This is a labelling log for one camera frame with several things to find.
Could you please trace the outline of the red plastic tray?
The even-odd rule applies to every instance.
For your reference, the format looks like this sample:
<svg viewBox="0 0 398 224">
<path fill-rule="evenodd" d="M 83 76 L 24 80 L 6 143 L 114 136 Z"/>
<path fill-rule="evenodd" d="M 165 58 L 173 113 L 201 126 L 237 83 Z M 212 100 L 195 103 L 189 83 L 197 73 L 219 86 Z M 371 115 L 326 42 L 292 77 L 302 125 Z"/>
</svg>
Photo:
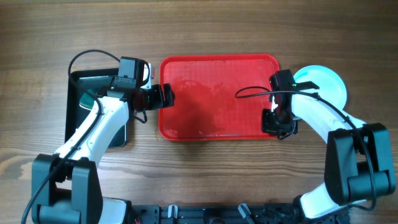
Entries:
<svg viewBox="0 0 398 224">
<path fill-rule="evenodd" d="M 165 58 L 159 82 L 171 84 L 174 105 L 158 116 L 160 134 L 169 141 L 269 139 L 261 131 L 266 96 L 245 99 L 235 93 L 269 88 L 280 68 L 270 54 L 178 55 Z"/>
</svg>

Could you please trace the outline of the light blue plate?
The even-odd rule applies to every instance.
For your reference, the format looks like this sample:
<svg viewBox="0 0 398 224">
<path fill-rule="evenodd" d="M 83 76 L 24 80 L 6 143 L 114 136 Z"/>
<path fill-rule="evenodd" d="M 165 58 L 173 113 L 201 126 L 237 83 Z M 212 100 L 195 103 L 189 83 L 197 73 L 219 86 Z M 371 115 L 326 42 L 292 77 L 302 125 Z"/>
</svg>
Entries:
<svg viewBox="0 0 398 224">
<path fill-rule="evenodd" d="M 313 82 L 319 89 L 304 90 L 317 92 L 324 100 L 342 110 L 347 102 L 347 90 L 343 80 L 333 70 L 321 65 L 309 65 L 301 68 L 294 75 L 296 83 Z"/>
</svg>

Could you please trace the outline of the green yellow sponge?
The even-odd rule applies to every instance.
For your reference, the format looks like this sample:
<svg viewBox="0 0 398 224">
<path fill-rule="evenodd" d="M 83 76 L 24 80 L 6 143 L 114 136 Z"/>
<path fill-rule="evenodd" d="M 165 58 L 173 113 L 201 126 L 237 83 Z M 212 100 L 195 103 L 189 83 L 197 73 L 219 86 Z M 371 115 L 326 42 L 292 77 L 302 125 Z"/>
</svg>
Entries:
<svg viewBox="0 0 398 224">
<path fill-rule="evenodd" d="M 80 100 L 79 106 L 85 110 L 91 111 L 95 103 L 95 99 L 93 99 L 89 94 L 84 93 Z"/>
</svg>

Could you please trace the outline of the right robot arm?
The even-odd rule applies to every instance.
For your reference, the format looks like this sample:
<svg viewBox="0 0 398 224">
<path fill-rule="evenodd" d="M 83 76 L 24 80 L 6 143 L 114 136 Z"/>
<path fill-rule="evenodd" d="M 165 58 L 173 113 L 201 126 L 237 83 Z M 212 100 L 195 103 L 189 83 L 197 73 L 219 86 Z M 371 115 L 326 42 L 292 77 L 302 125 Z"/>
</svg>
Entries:
<svg viewBox="0 0 398 224">
<path fill-rule="evenodd" d="M 295 199 L 295 222 L 324 220 L 350 208 L 372 211 L 395 191 L 390 137 L 381 123 L 368 124 L 343 111 L 346 90 L 330 81 L 271 81 L 272 109 L 263 111 L 264 132 L 284 139 L 306 122 L 326 142 L 324 182 Z"/>
</svg>

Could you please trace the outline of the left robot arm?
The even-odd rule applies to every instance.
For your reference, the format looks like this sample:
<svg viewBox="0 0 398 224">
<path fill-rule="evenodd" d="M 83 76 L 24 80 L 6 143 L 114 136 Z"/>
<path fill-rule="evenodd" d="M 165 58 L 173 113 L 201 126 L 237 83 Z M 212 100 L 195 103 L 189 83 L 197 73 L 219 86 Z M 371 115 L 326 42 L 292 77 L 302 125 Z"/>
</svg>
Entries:
<svg viewBox="0 0 398 224">
<path fill-rule="evenodd" d="M 54 154 L 39 154 L 32 165 L 32 197 L 21 222 L 137 223 L 129 200 L 104 197 L 98 165 L 116 133 L 133 112 L 174 105 L 170 84 L 150 89 L 127 86 L 87 91 L 94 105 L 80 127 Z"/>
</svg>

